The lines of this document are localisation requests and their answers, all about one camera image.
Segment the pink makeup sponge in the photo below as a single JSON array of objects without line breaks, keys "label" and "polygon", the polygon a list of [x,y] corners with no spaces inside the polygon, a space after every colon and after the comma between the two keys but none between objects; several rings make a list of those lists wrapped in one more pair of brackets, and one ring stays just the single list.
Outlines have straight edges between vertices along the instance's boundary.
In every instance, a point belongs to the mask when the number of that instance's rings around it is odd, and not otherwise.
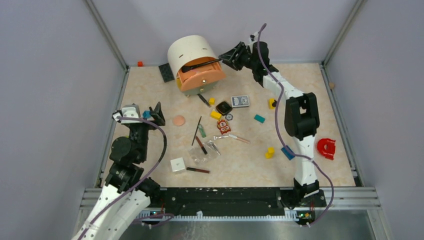
[{"label": "pink makeup sponge", "polygon": [[186,122],[186,119],[182,115],[177,115],[172,119],[172,123],[177,127],[183,126],[185,122]]}]

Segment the white round drawer organizer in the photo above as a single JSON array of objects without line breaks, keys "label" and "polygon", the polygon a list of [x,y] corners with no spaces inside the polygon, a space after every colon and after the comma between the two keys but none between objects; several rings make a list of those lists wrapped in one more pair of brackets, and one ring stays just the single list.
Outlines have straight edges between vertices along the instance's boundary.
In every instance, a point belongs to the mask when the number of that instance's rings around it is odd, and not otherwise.
[{"label": "white round drawer organizer", "polygon": [[208,41],[200,35],[188,35],[173,42],[167,60],[176,79],[177,88],[186,96],[204,94],[226,78],[220,61],[182,73],[182,66],[191,66],[218,59]]}]

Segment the black makeup brush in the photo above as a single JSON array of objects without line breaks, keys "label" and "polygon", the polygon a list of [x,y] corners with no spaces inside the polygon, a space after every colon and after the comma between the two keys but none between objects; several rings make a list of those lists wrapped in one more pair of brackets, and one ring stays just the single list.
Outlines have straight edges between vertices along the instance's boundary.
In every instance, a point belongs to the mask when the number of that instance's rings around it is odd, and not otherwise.
[{"label": "black makeup brush", "polygon": [[210,60],[210,61],[207,61],[207,62],[202,62],[202,63],[198,63],[198,64],[194,64],[194,65],[184,65],[184,66],[181,67],[180,70],[181,70],[182,73],[186,73],[186,72],[194,70],[196,68],[200,68],[200,67],[203,67],[203,66],[206,66],[206,65],[209,65],[209,64],[220,62],[221,60],[222,60],[221,58],[218,58],[218,59],[214,59],[214,60]]}]

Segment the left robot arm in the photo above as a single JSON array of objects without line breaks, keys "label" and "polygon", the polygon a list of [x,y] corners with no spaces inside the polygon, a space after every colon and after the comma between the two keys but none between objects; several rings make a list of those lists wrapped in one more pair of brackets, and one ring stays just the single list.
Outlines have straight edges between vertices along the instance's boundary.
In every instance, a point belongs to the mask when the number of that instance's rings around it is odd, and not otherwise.
[{"label": "left robot arm", "polygon": [[159,161],[167,150],[166,124],[160,102],[149,108],[144,117],[137,104],[125,105],[112,114],[112,119],[127,127],[129,135],[116,138],[111,145],[109,159],[113,164],[105,178],[97,201],[73,236],[74,240],[118,240],[147,207],[160,202],[160,185],[139,165],[147,160],[149,132],[159,130],[163,148]]}]

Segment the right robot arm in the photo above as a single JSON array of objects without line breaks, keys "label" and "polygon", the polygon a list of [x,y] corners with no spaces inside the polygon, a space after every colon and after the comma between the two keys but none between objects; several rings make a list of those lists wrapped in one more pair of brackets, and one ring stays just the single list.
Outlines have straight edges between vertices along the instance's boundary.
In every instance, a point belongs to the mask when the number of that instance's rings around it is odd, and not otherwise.
[{"label": "right robot arm", "polygon": [[222,63],[240,71],[250,69],[254,80],[277,96],[274,123],[279,124],[279,106],[284,102],[284,129],[292,137],[296,151],[283,143],[283,153],[295,161],[293,200],[307,206],[320,190],[315,171],[314,142],[320,126],[317,97],[293,86],[270,63],[268,44],[260,40],[258,31],[249,37],[249,43],[239,42],[231,50],[219,55]]}]

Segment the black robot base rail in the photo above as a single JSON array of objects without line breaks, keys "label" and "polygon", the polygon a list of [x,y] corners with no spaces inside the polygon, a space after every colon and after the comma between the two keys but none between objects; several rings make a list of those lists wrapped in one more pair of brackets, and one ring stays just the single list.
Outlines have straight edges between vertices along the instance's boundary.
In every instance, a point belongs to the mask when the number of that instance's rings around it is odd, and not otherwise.
[{"label": "black robot base rail", "polygon": [[326,206],[322,190],[298,198],[291,187],[168,187],[160,190],[146,210],[154,215],[171,213],[176,218],[193,217],[197,212],[205,217],[273,217]]}]

